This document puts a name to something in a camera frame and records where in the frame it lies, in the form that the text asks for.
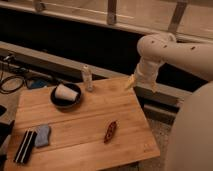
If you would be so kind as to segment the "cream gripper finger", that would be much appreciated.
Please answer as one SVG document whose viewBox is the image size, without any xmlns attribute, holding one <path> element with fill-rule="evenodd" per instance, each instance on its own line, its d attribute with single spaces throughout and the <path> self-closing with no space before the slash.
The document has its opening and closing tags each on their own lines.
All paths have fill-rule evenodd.
<svg viewBox="0 0 213 171">
<path fill-rule="evenodd" d="M 131 75 L 131 76 L 128 78 L 126 84 L 125 84 L 125 89 L 128 90 L 128 89 L 130 89 L 130 88 L 133 88 L 133 87 L 135 86 L 135 83 L 136 83 L 136 78 L 135 78 L 134 75 Z"/>
<path fill-rule="evenodd" d="M 153 93 L 157 92 L 157 84 L 156 83 L 151 84 L 151 90 L 152 90 Z"/>
</svg>

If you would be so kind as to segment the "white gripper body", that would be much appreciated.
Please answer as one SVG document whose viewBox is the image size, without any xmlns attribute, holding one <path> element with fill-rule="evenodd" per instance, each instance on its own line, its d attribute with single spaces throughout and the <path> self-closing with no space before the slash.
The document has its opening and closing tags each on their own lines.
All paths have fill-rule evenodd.
<svg viewBox="0 0 213 171">
<path fill-rule="evenodd" d="M 162 65 L 163 62 L 141 58 L 134 72 L 136 83 L 147 84 L 151 87 L 152 83 L 156 83 Z"/>
</svg>

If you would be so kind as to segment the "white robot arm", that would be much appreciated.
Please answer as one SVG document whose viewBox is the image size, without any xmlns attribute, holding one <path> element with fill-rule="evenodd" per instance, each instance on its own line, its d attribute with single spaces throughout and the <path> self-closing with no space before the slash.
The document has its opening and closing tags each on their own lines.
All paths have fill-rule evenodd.
<svg viewBox="0 0 213 171">
<path fill-rule="evenodd" d="M 156 86 L 168 63 L 206 84 L 182 104 L 169 136 L 164 171 L 213 171 L 213 44 L 179 43 L 172 33 L 150 34 L 137 42 L 140 61 L 125 87 Z"/>
</svg>

